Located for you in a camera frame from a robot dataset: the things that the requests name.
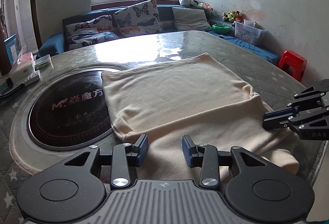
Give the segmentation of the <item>grey plain cushion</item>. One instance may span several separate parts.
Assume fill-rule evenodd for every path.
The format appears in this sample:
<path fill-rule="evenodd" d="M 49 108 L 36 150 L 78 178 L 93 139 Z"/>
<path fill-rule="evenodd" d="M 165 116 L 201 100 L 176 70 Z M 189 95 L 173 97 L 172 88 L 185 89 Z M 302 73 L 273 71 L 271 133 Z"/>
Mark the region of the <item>grey plain cushion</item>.
<path fill-rule="evenodd" d="M 212 27 L 207 21 L 206 13 L 202 9 L 173 7 L 172 12 L 175 28 L 178 31 L 212 30 Z"/>

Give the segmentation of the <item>panda plush toy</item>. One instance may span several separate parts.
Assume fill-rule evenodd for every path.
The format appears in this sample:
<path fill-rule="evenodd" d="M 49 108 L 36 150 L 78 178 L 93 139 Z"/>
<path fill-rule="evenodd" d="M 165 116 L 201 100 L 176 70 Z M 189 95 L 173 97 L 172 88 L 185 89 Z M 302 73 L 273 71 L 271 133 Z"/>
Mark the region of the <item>panda plush toy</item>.
<path fill-rule="evenodd" d="M 197 7 L 198 2 L 195 0 L 178 0 L 179 4 L 184 7 Z"/>

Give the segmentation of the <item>right butterfly pillow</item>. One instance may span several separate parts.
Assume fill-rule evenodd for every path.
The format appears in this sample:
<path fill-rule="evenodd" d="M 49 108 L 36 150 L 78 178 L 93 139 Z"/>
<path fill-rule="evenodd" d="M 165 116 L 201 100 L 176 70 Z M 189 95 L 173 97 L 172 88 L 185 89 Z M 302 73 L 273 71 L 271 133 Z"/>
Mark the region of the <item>right butterfly pillow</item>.
<path fill-rule="evenodd" d="M 128 6 L 113 14 L 119 34 L 133 37 L 163 31 L 156 0 Z"/>

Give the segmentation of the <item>blue sectional sofa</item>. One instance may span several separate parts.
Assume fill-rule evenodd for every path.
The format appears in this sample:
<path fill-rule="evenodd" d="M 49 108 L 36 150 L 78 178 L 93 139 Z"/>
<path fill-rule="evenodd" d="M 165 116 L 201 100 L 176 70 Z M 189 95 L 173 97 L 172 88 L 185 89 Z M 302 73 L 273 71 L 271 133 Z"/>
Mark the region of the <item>blue sectional sofa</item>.
<path fill-rule="evenodd" d="M 158 5 L 148 0 L 125 8 L 109 8 L 63 19 L 63 31 L 49 37 L 37 53 L 41 58 L 90 45 L 147 34 L 186 30 L 205 31 L 238 45 L 268 62 L 277 65 L 280 55 L 267 49 L 224 34 L 222 24 L 213 21 L 211 13 L 195 12 L 177 5 Z"/>

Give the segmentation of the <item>blue white cabinet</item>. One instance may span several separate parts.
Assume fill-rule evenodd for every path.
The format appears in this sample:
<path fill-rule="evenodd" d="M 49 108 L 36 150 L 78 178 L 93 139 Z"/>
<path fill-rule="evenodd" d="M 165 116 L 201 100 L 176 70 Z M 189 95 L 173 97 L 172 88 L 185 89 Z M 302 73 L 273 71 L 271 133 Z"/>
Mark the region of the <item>blue white cabinet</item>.
<path fill-rule="evenodd" d="M 15 60 L 18 58 L 19 50 L 18 46 L 20 45 L 19 36 L 15 33 L 4 40 L 7 56 L 9 59 L 10 65 L 13 65 Z"/>

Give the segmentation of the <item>cream knit garment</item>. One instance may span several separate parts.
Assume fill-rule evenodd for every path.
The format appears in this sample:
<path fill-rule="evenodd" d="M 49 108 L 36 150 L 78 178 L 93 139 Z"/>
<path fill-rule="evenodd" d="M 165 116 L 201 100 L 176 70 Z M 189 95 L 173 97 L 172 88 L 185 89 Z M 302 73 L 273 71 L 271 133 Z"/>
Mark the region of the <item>cream knit garment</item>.
<path fill-rule="evenodd" d="M 221 151 L 233 146 L 297 173 L 297 137 L 288 129 L 266 131 L 270 106 L 253 87 L 210 55 L 158 63 L 126 71 L 103 72 L 103 94 L 111 127 L 124 143 L 145 134 L 148 152 L 140 179 L 198 180 L 182 152 L 182 137 Z"/>

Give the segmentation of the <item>left butterfly pillow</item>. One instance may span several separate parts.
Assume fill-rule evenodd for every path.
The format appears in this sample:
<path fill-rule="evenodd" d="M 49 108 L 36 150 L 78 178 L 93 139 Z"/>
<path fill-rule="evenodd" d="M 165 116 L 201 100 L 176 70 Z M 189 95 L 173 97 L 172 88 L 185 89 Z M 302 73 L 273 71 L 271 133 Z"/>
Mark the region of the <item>left butterfly pillow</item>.
<path fill-rule="evenodd" d="M 110 15 L 68 24 L 65 26 L 65 33 L 68 50 L 119 39 L 114 33 Z"/>

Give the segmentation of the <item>white flat box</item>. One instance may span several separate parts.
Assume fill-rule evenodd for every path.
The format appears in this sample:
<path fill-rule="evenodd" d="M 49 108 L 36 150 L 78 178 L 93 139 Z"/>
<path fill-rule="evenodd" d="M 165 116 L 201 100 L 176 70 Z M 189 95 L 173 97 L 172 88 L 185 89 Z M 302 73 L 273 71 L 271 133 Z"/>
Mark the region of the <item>white flat box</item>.
<path fill-rule="evenodd" d="M 19 86 L 21 84 L 24 84 L 25 87 L 31 85 L 34 82 L 37 82 L 41 80 L 41 72 L 39 70 L 36 70 L 35 72 L 31 73 L 29 76 L 20 79 L 17 81 L 14 86 Z"/>

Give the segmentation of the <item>green plastic bowl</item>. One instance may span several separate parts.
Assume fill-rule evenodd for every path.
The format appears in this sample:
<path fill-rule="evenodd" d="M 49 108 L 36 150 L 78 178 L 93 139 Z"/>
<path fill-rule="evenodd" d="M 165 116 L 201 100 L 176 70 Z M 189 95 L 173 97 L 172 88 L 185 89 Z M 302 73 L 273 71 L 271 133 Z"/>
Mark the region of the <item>green plastic bowl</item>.
<path fill-rule="evenodd" d="M 230 33 L 231 28 L 223 24 L 213 24 L 212 30 L 217 34 L 228 34 Z"/>

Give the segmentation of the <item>red plastic stool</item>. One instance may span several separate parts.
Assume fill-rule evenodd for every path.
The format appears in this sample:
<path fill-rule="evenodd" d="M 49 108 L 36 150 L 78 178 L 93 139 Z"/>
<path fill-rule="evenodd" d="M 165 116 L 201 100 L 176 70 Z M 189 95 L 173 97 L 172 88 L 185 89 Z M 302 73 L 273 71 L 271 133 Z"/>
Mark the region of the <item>red plastic stool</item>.
<path fill-rule="evenodd" d="M 281 56 L 278 67 L 290 74 L 295 80 L 301 82 L 305 69 L 307 66 L 307 60 L 294 51 L 285 50 Z"/>

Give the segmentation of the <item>small plush toys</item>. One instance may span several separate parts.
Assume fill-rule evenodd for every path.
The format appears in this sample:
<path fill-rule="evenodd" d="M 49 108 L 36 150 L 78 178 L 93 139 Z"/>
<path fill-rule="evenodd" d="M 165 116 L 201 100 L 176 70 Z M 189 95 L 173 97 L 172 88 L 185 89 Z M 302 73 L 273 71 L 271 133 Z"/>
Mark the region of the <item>small plush toys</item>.
<path fill-rule="evenodd" d="M 228 14 L 223 13 L 222 14 L 222 20 L 224 22 L 230 22 L 230 23 L 233 23 L 233 22 L 242 23 L 243 22 L 243 13 L 238 11 L 238 10 L 235 10 L 235 11 L 232 10 Z"/>

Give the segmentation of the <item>green card box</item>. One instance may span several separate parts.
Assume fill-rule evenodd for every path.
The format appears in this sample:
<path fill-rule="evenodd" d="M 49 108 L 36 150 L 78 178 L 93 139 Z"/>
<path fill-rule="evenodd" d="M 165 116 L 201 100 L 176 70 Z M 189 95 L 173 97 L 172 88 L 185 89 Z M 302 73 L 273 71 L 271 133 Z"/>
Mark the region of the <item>green card box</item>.
<path fill-rule="evenodd" d="M 41 70 L 46 67 L 53 67 L 52 59 L 50 55 L 45 55 L 35 61 L 35 70 Z"/>

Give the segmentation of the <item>black round induction cooktop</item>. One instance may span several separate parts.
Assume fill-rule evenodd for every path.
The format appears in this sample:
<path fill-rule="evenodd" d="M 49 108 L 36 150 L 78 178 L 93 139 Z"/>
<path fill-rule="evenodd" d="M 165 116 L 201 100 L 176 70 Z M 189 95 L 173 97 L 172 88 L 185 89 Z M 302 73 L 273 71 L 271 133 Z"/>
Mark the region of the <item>black round induction cooktop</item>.
<path fill-rule="evenodd" d="M 27 117 L 31 140 L 44 149 L 65 152 L 108 136 L 112 129 L 103 72 L 103 68 L 78 70 L 42 90 Z"/>

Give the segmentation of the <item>butterfly pillow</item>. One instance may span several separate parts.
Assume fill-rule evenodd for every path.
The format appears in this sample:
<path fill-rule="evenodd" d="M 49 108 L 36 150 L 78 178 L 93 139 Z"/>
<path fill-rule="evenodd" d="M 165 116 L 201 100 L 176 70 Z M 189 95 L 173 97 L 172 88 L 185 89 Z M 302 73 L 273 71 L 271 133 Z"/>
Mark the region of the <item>butterfly pillow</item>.
<path fill-rule="evenodd" d="M 119 39 L 114 33 L 110 15 L 68 24 L 65 26 L 65 33 L 68 50 Z"/>
<path fill-rule="evenodd" d="M 163 31 L 156 0 L 128 6 L 113 14 L 119 34 L 133 37 Z"/>

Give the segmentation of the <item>clear plastic storage box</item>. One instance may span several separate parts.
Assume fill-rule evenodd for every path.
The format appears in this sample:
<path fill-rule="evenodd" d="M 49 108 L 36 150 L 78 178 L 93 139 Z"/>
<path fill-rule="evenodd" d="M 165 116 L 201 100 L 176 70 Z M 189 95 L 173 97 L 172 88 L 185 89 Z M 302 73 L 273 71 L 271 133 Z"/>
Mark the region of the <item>clear plastic storage box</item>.
<path fill-rule="evenodd" d="M 260 46 L 267 35 L 266 30 L 254 28 L 244 23 L 235 22 L 234 36 L 237 39 Z"/>

